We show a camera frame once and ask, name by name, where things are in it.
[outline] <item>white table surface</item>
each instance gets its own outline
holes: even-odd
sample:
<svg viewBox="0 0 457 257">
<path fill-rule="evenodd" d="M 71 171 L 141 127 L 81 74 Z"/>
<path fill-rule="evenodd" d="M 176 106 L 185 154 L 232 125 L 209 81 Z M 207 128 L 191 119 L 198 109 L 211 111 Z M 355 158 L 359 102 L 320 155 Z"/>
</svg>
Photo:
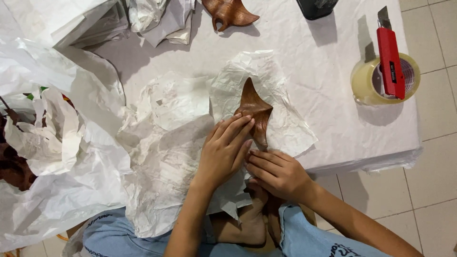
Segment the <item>white table surface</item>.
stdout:
<svg viewBox="0 0 457 257">
<path fill-rule="evenodd" d="M 408 53 L 398 0 L 341 0 L 330 16 L 316 21 L 303 17 L 296 0 L 244 0 L 244 5 L 260 15 L 251 26 L 218 34 L 197 4 L 188 46 L 163 42 L 153 48 L 132 33 L 96 53 L 115 65 L 132 104 L 151 79 L 170 70 L 189 78 L 214 76 L 241 51 L 273 49 L 292 105 L 319 139 L 297 157 L 309 172 L 328 175 L 415 162 L 421 152 L 415 98 L 398 105 L 359 106 L 350 85 L 365 49 L 378 53 L 377 12 L 385 5 L 399 51 Z"/>
</svg>

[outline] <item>dark wooden object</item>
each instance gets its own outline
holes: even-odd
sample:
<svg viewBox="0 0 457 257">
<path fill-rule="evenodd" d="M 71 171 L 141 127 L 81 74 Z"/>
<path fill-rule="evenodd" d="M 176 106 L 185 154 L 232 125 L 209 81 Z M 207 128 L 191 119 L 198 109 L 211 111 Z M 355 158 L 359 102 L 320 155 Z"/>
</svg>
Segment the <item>dark wooden object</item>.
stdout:
<svg viewBox="0 0 457 257">
<path fill-rule="evenodd" d="M 202 0 L 202 3 L 213 16 L 214 30 L 218 29 L 217 22 L 222 23 L 219 32 L 231 25 L 247 26 L 260 18 L 260 16 L 248 12 L 241 0 Z"/>
<path fill-rule="evenodd" d="M 241 103 L 235 114 L 241 113 L 243 116 L 251 115 L 255 119 L 255 125 L 250 134 L 257 143 L 267 148 L 266 127 L 270 118 L 273 106 L 266 103 L 257 94 L 252 84 L 252 79 L 248 78 L 241 93 Z"/>
</svg>

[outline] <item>red box cutter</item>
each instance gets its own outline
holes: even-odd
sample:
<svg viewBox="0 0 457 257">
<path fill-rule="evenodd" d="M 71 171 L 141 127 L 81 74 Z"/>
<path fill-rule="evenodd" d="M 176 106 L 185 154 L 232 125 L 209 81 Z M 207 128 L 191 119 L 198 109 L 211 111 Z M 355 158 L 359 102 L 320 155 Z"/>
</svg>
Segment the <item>red box cutter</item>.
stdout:
<svg viewBox="0 0 457 257">
<path fill-rule="evenodd" d="M 395 32 L 392 31 L 387 6 L 377 13 L 379 28 L 377 29 L 377 43 L 381 59 L 384 90 L 387 95 L 404 99 L 405 83 L 401 70 L 399 50 Z"/>
</svg>

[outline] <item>light blue jeans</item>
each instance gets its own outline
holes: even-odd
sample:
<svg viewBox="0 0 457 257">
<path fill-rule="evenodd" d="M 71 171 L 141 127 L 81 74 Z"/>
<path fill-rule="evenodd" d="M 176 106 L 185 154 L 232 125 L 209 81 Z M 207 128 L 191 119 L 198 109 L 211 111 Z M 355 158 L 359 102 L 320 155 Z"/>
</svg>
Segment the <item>light blue jeans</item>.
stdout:
<svg viewBox="0 0 457 257">
<path fill-rule="evenodd" d="M 300 207 L 283 204 L 281 249 L 269 254 L 248 252 L 235 244 L 215 244 L 211 232 L 204 232 L 198 250 L 200 257 L 386 257 L 388 255 L 366 244 L 339 236 L 311 225 Z M 94 257 L 160 257 L 171 231 L 154 238 L 138 238 L 125 217 L 125 208 L 109 210 L 93 217 L 83 235 L 86 250 Z"/>
</svg>

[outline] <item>wooden carving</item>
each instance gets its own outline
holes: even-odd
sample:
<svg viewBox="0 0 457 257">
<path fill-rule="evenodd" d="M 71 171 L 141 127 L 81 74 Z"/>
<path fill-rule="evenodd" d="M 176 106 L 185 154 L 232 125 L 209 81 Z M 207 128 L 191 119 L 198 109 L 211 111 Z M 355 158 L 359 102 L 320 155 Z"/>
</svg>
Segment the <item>wooden carving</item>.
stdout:
<svg viewBox="0 0 457 257">
<path fill-rule="evenodd" d="M 217 22 L 222 23 L 219 32 L 231 25 L 247 26 L 260 18 L 248 12 L 241 0 L 202 0 L 202 3 L 213 16 L 214 30 L 218 29 Z"/>
<path fill-rule="evenodd" d="M 252 84 L 252 79 L 248 78 L 241 93 L 241 104 L 235 114 L 241 113 L 243 116 L 251 115 L 255 119 L 255 125 L 250 134 L 257 143 L 267 148 L 266 127 L 270 118 L 273 106 L 263 101 L 257 94 Z"/>
</svg>

